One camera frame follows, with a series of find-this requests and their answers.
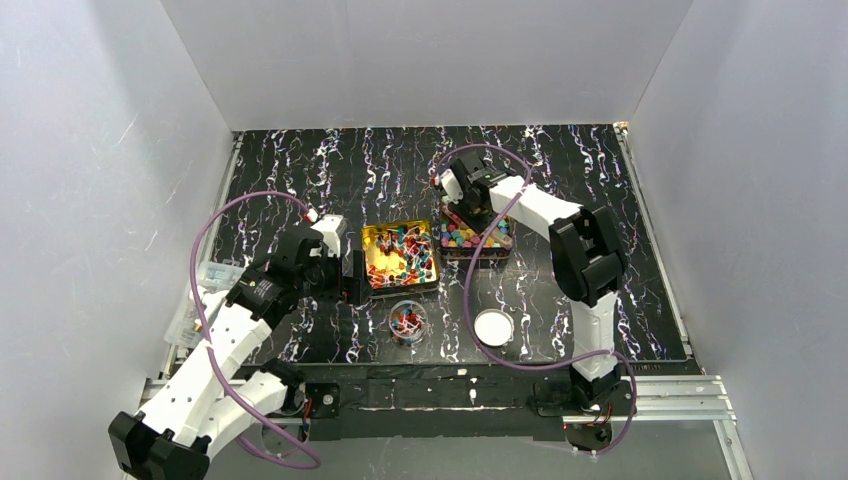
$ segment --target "white panel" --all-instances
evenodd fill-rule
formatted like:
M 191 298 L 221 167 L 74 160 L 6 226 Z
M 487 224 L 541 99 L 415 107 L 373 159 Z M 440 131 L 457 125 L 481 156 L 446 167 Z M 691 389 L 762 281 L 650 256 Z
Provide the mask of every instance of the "white panel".
M 690 339 L 756 478 L 848 471 L 845 45 L 842 1 L 697 0 L 632 123 Z
M 0 5 L 2 478 L 114 479 L 231 135 L 158 2 Z
M 691 0 L 164 0 L 227 123 L 627 120 Z

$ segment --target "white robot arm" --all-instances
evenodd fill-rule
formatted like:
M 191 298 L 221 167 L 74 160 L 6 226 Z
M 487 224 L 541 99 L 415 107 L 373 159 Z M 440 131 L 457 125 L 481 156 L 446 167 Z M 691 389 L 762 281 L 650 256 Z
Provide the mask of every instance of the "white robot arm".
M 475 153 L 465 153 L 452 161 L 437 184 L 447 196 L 450 211 L 482 233 L 521 191 L 524 179 L 487 166 Z M 509 216 L 551 245 L 554 276 L 573 314 L 573 356 L 612 351 L 615 306 L 627 259 L 609 210 L 589 211 L 531 184 Z M 581 390 L 579 403 L 595 404 L 618 384 L 617 363 L 614 356 L 603 355 L 572 366 L 572 378 Z
M 225 294 L 201 298 L 211 322 L 203 340 L 167 384 L 139 410 L 119 413 L 109 425 L 121 469 L 140 480 L 203 478 L 210 460 L 256 420 L 231 398 L 219 399 L 207 349 L 226 380 L 304 297 L 359 305 L 370 296 L 365 257 L 352 252 L 353 274 L 342 275 L 339 236 L 344 220 L 327 215 L 311 228 L 280 235 L 277 253 L 257 258 Z M 268 414 L 283 407 L 303 378 L 282 361 L 262 366 L 237 392 Z

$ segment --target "black marbled mat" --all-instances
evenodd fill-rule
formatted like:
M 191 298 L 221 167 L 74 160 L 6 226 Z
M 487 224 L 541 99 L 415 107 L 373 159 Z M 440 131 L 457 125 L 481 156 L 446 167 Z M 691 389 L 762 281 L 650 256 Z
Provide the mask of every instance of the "black marbled mat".
M 492 143 L 517 152 L 535 164 L 542 190 L 585 205 L 605 203 L 615 213 L 630 258 L 616 315 L 617 348 L 634 360 L 686 358 L 611 125 L 252 131 L 243 142 L 229 199 L 288 191 L 319 213 L 344 215 L 353 230 L 348 246 L 356 245 L 364 225 L 419 218 L 435 224 L 430 171 L 433 160 L 452 147 Z M 496 165 L 504 162 L 494 158 Z M 244 265 L 273 249 L 277 233 L 299 220 L 276 199 L 242 204 L 223 218 L 213 260 Z M 571 355 L 571 312 L 553 280 L 548 252 L 547 242 L 519 226 L 505 270 L 476 274 L 472 315 L 484 308 L 512 315 L 514 339 L 504 349 L 511 360 L 550 362 Z M 456 264 L 442 262 L 439 291 L 411 297 L 429 313 L 428 331 L 412 348 L 390 341 L 386 315 L 400 298 L 358 308 L 307 299 L 249 362 L 274 356 L 301 363 L 483 362 L 462 323 L 463 279 Z

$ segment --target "purple wire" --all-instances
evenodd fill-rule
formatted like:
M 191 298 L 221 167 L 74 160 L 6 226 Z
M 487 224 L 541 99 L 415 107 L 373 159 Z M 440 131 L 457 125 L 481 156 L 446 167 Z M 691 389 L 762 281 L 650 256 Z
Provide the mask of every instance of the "purple wire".
M 206 341 L 210 344 L 210 347 L 206 349 L 206 352 L 209 354 L 209 363 L 212 365 L 212 371 L 215 373 L 215 378 L 217 378 L 218 382 L 221 383 L 221 387 L 223 387 L 224 393 L 230 398 L 232 398 L 233 401 L 235 401 L 241 408 L 247 411 L 247 413 L 253 416 L 253 418 L 257 419 L 259 423 L 265 425 L 266 427 L 271 429 L 272 432 L 282 436 L 283 438 L 291 442 L 297 450 L 300 450 L 306 455 L 308 455 L 315 463 L 312 465 L 304 465 L 300 463 L 284 462 L 276 455 L 271 455 L 269 453 L 263 452 L 261 449 L 257 448 L 255 445 L 250 443 L 250 441 L 247 440 L 247 438 L 245 438 L 244 436 L 239 436 L 239 445 L 241 445 L 245 450 L 247 450 L 248 453 L 263 460 L 267 460 L 271 463 L 276 463 L 277 465 L 283 467 L 295 468 L 299 470 L 312 470 L 321 466 L 321 457 L 319 457 L 314 450 L 298 441 L 294 436 L 292 436 L 292 434 L 286 432 L 285 430 L 280 428 L 279 425 L 275 424 L 270 419 L 268 419 L 268 417 L 259 412 L 259 410 L 256 410 L 255 408 L 253 408 L 252 405 L 245 402 L 244 399 L 241 398 L 241 396 L 235 391 L 235 389 L 230 386 L 230 382 L 227 381 L 226 377 L 224 377 L 224 373 L 221 372 L 221 368 L 218 367 L 218 361 L 215 359 L 215 351 L 211 346 L 212 333 L 209 331 L 209 322 L 206 319 L 206 313 L 203 310 L 203 304 L 200 302 L 200 293 L 197 290 L 197 251 L 200 249 L 200 244 L 203 241 L 203 237 L 206 235 L 206 232 L 209 230 L 212 224 L 215 223 L 215 220 L 217 220 L 218 217 L 223 215 L 224 212 L 234 207 L 235 205 L 240 204 L 241 202 L 247 201 L 255 197 L 268 196 L 283 197 L 287 200 L 294 202 L 294 204 L 300 207 L 303 212 L 307 212 L 309 210 L 309 207 L 307 207 L 305 203 L 293 197 L 292 195 L 283 192 L 266 191 L 248 193 L 230 201 L 229 203 L 221 207 L 218 211 L 213 213 L 211 217 L 209 217 L 209 220 L 207 220 L 203 227 L 200 229 L 200 233 L 197 234 L 197 238 L 194 239 L 194 244 L 191 246 L 191 264 L 189 265 L 189 286 L 191 287 L 191 293 L 194 297 L 194 306 L 197 309 L 198 315 L 200 316 L 200 325 L 203 329 L 203 338 L 205 338 Z
M 452 157 L 453 155 L 457 154 L 458 152 L 462 152 L 462 151 L 465 151 L 465 150 L 471 150 L 471 149 L 478 149 L 478 148 L 489 148 L 489 149 L 492 149 L 496 152 L 499 152 L 499 153 L 507 156 L 510 160 L 514 160 L 514 161 L 518 162 L 519 164 L 521 164 L 524 167 L 524 170 L 525 170 L 526 173 L 524 175 L 524 185 L 522 185 L 521 190 L 519 190 L 518 193 L 515 194 L 514 197 L 512 197 L 512 200 L 510 200 L 509 203 L 507 203 L 507 205 L 503 209 L 503 211 L 501 211 L 497 215 L 497 217 L 495 217 L 495 219 L 492 220 L 492 223 L 483 232 L 483 236 L 480 238 L 480 243 L 477 244 L 477 248 L 474 249 L 474 255 L 472 255 L 472 257 L 471 257 L 471 264 L 468 267 L 468 273 L 465 275 L 465 283 L 463 284 L 463 288 L 464 288 L 465 291 L 464 291 L 463 296 L 462 296 L 462 313 L 463 313 L 463 316 L 465 317 L 465 326 L 468 329 L 468 332 L 471 334 L 471 339 L 474 341 L 474 344 L 477 346 L 477 348 L 480 349 L 481 352 L 483 352 L 484 355 L 486 355 L 486 357 L 488 357 L 490 360 L 492 360 L 493 362 L 495 362 L 499 365 L 503 365 L 504 367 L 513 368 L 515 370 L 520 370 L 520 371 L 523 371 L 523 372 L 538 372 L 538 371 L 546 371 L 546 370 L 555 370 L 555 369 L 558 369 L 558 368 L 567 367 L 567 366 L 569 366 L 573 363 L 576 363 L 576 362 L 579 362 L 579 361 L 582 361 L 582 360 L 586 360 L 587 358 L 592 358 L 592 357 L 595 357 L 595 356 L 598 356 L 598 355 L 613 355 L 617 359 L 621 360 L 621 362 L 624 364 L 624 369 L 627 371 L 627 375 L 630 377 L 630 384 L 631 384 L 630 388 L 632 390 L 631 393 L 630 393 L 630 395 L 631 395 L 631 397 L 630 397 L 630 411 L 627 414 L 627 420 L 624 422 L 624 426 L 621 428 L 621 433 L 619 433 L 615 437 L 615 439 L 613 439 L 613 441 L 610 442 L 609 445 L 607 445 L 606 447 L 595 452 L 597 454 L 607 453 L 613 447 L 618 445 L 621 442 L 621 440 L 624 438 L 624 435 L 630 429 L 630 424 L 633 421 L 633 416 L 636 414 L 636 375 L 633 373 L 633 369 L 631 368 L 630 363 L 627 361 L 627 358 L 624 355 L 622 355 L 622 354 L 620 354 L 616 351 L 609 352 L 609 351 L 606 351 L 606 350 L 595 350 L 595 351 L 592 351 L 592 352 L 584 353 L 582 355 L 578 355 L 578 356 L 573 357 L 573 358 L 561 360 L 559 362 L 555 362 L 555 363 L 551 363 L 551 364 L 547 364 L 547 365 L 521 365 L 521 364 L 512 363 L 510 361 L 504 360 L 504 359 L 498 357 L 497 355 L 495 355 L 494 353 L 492 353 L 491 350 L 489 350 L 485 345 L 483 345 L 483 342 L 481 342 L 480 339 L 477 337 L 477 333 L 474 332 L 474 322 L 471 320 L 471 308 L 469 307 L 469 303 L 470 303 L 470 299 L 471 299 L 471 278 L 472 278 L 472 276 L 474 274 L 474 270 L 477 266 L 477 261 L 480 258 L 480 252 L 483 251 L 483 247 L 486 244 L 486 240 L 488 240 L 489 237 L 492 235 L 492 231 L 494 231 L 494 229 L 497 228 L 498 223 L 501 220 L 503 220 L 504 217 L 506 217 L 506 214 L 518 202 L 518 200 L 521 198 L 521 195 L 524 194 L 524 191 L 526 190 L 527 186 L 530 185 L 530 181 L 531 181 L 532 175 L 533 175 L 533 169 L 530 167 L 530 165 L 523 158 L 519 157 L 518 155 L 510 152 L 509 150 L 507 150 L 503 147 L 499 147 L 497 145 L 489 145 L 487 143 L 472 143 L 472 144 L 469 144 L 469 145 L 463 145 L 461 147 L 457 147 L 457 148 L 449 151 L 448 153 L 444 154 L 441 158 L 439 158 L 436 161 L 433 168 L 434 168 L 435 171 L 438 171 L 438 167 L 442 162 L 444 162 L 446 159 Z

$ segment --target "purple cable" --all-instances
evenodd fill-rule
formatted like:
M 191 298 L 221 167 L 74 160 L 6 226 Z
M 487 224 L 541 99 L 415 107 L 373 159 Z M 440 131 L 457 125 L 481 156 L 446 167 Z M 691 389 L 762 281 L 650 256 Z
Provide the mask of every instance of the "purple cable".
M 206 320 L 206 313 L 203 311 L 203 304 L 200 302 L 200 293 L 197 290 L 197 271 L 196 271 L 196 269 L 197 269 L 197 251 L 200 249 L 200 243 L 203 241 L 204 235 L 206 235 L 206 232 L 209 230 L 209 228 L 212 226 L 212 224 L 215 223 L 215 220 L 217 220 L 218 217 L 223 215 L 224 212 L 226 212 L 230 208 L 234 207 L 235 205 L 240 204 L 241 202 L 247 201 L 247 200 L 249 200 L 251 198 L 255 198 L 255 197 L 268 197 L 268 196 L 283 197 L 287 200 L 294 202 L 298 207 L 300 207 L 300 209 L 303 212 L 307 212 L 309 210 L 309 207 L 307 207 L 305 203 L 303 203 L 302 201 L 293 197 L 292 195 L 289 195 L 288 193 L 283 193 L 283 192 L 267 191 L 267 192 L 248 193 L 246 195 L 242 195 L 241 197 L 238 197 L 238 198 L 230 201 L 229 203 L 227 203 L 226 205 L 221 207 L 220 210 L 213 213 L 211 217 L 209 217 L 209 220 L 207 220 L 206 223 L 203 225 L 203 227 L 200 229 L 200 233 L 197 234 L 197 238 L 194 239 L 194 244 L 191 246 L 191 259 L 190 259 L 191 264 L 189 265 L 189 285 L 191 287 L 191 294 L 194 297 L 194 306 L 197 309 L 198 315 L 200 316 L 200 325 L 203 329 L 203 338 L 205 338 L 206 341 L 209 342 L 209 344 L 210 344 L 210 347 L 206 349 L 206 352 L 209 354 L 209 363 L 212 365 L 212 371 L 215 373 L 215 378 L 217 378 L 218 382 L 221 383 L 221 387 L 223 387 L 224 393 L 227 396 L 229 396 L 230 398 L 232 398 L 233 401 L 235 401 L 241 408 L 243 408 L 245 411 L 247 411 L 247 413 L 249 413 L 251 416 L 253 416 L 253 418 L 257 419 L 259 421 L 259 423 L 261 423 L 262 425 L 265 425 L 266 427 L 271 429 L 272 432 L 276 433 L 277 435 L 282 436 L 283 438 L 285 438 L 286 440 L 291 442 L 294 445 L 295 449 L 300 450 L 301 452 L 307 454 L 315 463 L 312 464 L 312 465 L 304 465 L 304 464 L 300 464 L 300 463 L 284 462 L 282 460 L 282 458 L 277 457 L 276 455 L 271 455 L 269 453 L 263 452 L 261 449 L 257 448 L 255 445 L 250 443 L 250 441 L 248 441 L 247 438 L 244 438 L 243 436 L 240 436 L 238 438 L 239 445 L 241 445 L 251 455 L 259 457 L 263 460 L 267 460 L 271 463 L 276 463 L 277 465 L 280 465 L 280 466 L 283 466 L 283 467 L 295 468 L 295 469 L 299 469 L 299 470 L 311 470 L 311 469 L 315 469 L 315 468 L 318 468 L 318 467 L 321 466 L 321 457 L 319 457 L 318 454 L 314 450 L 305 446 L 303 443 L 301 443 L 296 438 L 294 438 L 294 436 L 292 436 L 290 433 L 286 432 L 285 430 L 280 428 L 279 425 L 275 424 L 270 419 L 268 419 L 268 417 L 266 417 L 265 415 L 262 415 L 262 413 L 259 412 L 259 410 L 256 410 L 255 408 L 253 408 L 252 405 L 245 402 L 244 399 L 241 398 L 241 396 L 239 396 L 239 394 L 235 391 L 235 389 L 233 389 L 233 387 L 230 386 L 230 382 L 228 382 L 227 379 L 224 377 L 224 373 L 221 372 L 221 368 L 218 367 L 218 361 L 215 359 L 215 351 L 211 346 L 211 344 L 212 344 L 212 333 L 209 331 L 209 322 Z
M 477 333 L 474 331 L 474 322 L 471 320 L 471 309 L 469 307 L 469 301 L 471 299 L 471 278 L 472 278 L 472 276 L 474 274 L 474 270 L 477 266 L 477 261 L 480 258 L 480 252 L 483 251 L 483 247 L 486 244 L 486 240 L 488 240 L 489 237 L 492 235 L 492 231 L 495 228 L 497 228 L 498 223 L 501 220 L 503 220 L 504 217 L 506 217 L 506 214 L 510 211 L 510 209 L 512 209 L 512 207 L 516 203 L 518 203 L 518 200 L 521 198 L 521 195 L 524 194 L 524 190 L 527 188 L 528 185 L 530 185 L 530 181 L 531 181 L 532 175 L 533 175 L 533 169 L 530 167 L 530 165 L 527 164 L 527 162 L 523 158 L 519 157 L 518 155 L 510 152 L 509 150 L 507 150 L 503 147 L 499 147 L 497 145 L 489 145 L 489 144 L 486 144 L 486 143 L 472 143 L 472 144 L 469 144 L 469 145 L 463 145 L 461 147 L 457 147 L 457 148 L 449 151 L 448 153 L 444 154 L 441 158 L 439 158 L 436 161 L 435 165 L 433 166 L 433 169 L 434 169 L 434 171 L 438 171 L 439 165 L 442 162 L 444 162 L 445 159 L 452 157 L 453 155 L 455 155 L 458 152 L 462 152 L 462 151 L 465 151 L 465 150 L 471 150 L 471 149 L 478 149 L 478 148 L 490 148 L 490 149 L 492 149 L 496 152 L 499 152 L 499 153 L 507 156 L 510 160 L 514 160 L 514 161 L 518 162 L 519 164 L 521 164 L 524 167 L 526 174 L 524 175 L 524 185 L 522 185 L 521 190 L 519 190 L 518 193 L 515 194 L 514 197 L 512 197 L 512 200 L 510 200 L 509 203 L 507 203 L 507 205 L 503 209 L 503 211 L 500 212 L 497 215 L 497 217 L 495 217 L 494 220 L 492 220 L 492 223 L 483 232 L 483 236 L 480 238 L 480 243 L 477 244 L 477 248 L 474 249 L 474 255 L 472 255 L 472 257 L 471 257 L 471 264 L 468 267 L 468 273 L 465 275 L 465 283 L 463 284 L 463 288 L 465 289 L 465 291 L 462 295 L 462 313 L 463 313 L 463 316 L 465 317 L 465 326 L 468 329 L 468 333 L 471 334 L 471 339 L 474 340 L 474 344 L 477 346 L 477 348 L 480 349 L 481 352 L 483 352 L 483 355 L 486 355 L 486 357 L 488 357 L 490 360 L 492 360 L 493 362 L 495 362 L 499 365 L 503 365 L 504 367 L 513 368 L 515 370 L 520 370 L 520 371 L 523 371 L 523 372 L 538 372 L 538 371 L 546 371 L 546 370 L 555 370 L 555 369 L 558 369 L 558 368 L 567 367 L 567 366 L 569 366 L 573 363 L 576 363 L 576 362 L 579 362 L 579 361 L 582 361 L 582 360 L 586 360 L 587 358 L 592 358 L 592 357 L 595 357 L 595 356 L 598 356 L 598 355 L 613 355 L 617 359 L 621 360 L 621 362 L 624 364 L 624 369 L 627 371 L 627 375 L 630 377 L 630 388 L 632 390 L 631 393 L 630 393 L 630 395 L 631 395 L 631 397 L 630 397 L 630 411 L 627 414 L 627 420 L 624 422 L 624 426 L 621 428 L 621 433 L 619 433 L 615 437 L 615 439 L 612 442 L 610 442 L 609 445 L 607 445 L 606 447 L 595 452 L 597 454 L 607 453 L 613 447 L 618 445 L 621 442 L 621 440 L 624 438 L 624 435 L 630 429 L 630 424 L 633 421 L 633 416 L 636 414 L 636 375 L 633 373 L 633 369 L 631 368 L 630 363 L 627 361 L 627 358 L 624 355 L 622 355 L 622 354 L 620 354 L 616 351 L 609 352 L 609 351 L 606 351 L 606 350 L 595 350 L 595 351 L 592 351 L 592 352 L 584 353 L 582 355 L 578 355 L 574 358 L 561 360 L 559 362 L 555 362 L 555 363 L 551 363 L 551 364 L 547 364 L 547 365 L 521 365 L 521 364 L 512 363 L 512 362 L 509 362 L 507 360 L 504 360 L 504 359 L 498 357 L 497 355 L 495 355 L 494 353 L 492 353 L 485 345 L 483 345 L 483 342 L 480 341 L 480 339 L 477 337 Z

